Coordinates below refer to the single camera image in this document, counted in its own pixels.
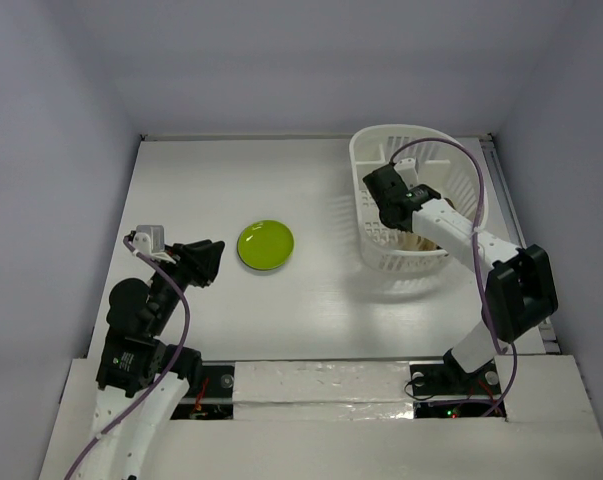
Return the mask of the lime green plate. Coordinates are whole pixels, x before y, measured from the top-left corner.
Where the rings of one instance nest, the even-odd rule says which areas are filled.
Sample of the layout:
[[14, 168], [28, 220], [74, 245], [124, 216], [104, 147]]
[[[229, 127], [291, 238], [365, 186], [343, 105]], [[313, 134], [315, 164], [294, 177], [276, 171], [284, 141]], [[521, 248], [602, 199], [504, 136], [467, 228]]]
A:
[[245, 227], [237, 239], [241, 262], [256, 271], [282, 267], [292, 256], [295, 239], [290, 228], [277, 220], [260, 220]]

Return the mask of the beige plate with calligraphy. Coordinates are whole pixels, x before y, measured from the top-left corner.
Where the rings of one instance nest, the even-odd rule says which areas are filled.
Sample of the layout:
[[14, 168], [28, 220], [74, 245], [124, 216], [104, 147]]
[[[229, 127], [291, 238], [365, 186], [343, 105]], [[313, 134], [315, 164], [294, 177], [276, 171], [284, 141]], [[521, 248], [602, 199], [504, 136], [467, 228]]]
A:
[[427, 252], [439, 250], [440, 247], [425, 237], [416, 235], [414, 233], [406, 233], [403, 249], [406, 251]]

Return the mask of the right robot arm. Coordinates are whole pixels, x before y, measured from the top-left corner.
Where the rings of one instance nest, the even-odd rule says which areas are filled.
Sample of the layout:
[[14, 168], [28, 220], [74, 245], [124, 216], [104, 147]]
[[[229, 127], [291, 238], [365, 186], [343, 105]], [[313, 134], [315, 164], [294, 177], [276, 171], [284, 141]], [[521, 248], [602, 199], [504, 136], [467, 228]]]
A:
[[478, 372], [527, 331], [558, 309], [549, 255], [481, 231], [431, 187], [409, 188], [392, 165], [363, 178], [381, 223], [433, 241], [475, 274], [481, 301], [479, 323], [443, 356], [443, 384], [463, 392]]

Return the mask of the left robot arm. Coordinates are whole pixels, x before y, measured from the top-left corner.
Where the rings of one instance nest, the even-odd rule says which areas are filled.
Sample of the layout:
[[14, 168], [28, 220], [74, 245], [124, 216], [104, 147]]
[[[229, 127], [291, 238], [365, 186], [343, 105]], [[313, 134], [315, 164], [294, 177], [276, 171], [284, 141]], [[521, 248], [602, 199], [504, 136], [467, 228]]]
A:
[[68, 479], [144, 478], [177, 404], [203, 380], [200, 352], [185, 345], [191, 325], [185, 291], [216, 279], [224, 242], [167, 245], [136, 228], [123, 244], [153, 275], [124, 279], [109, 294], [91, 438]]

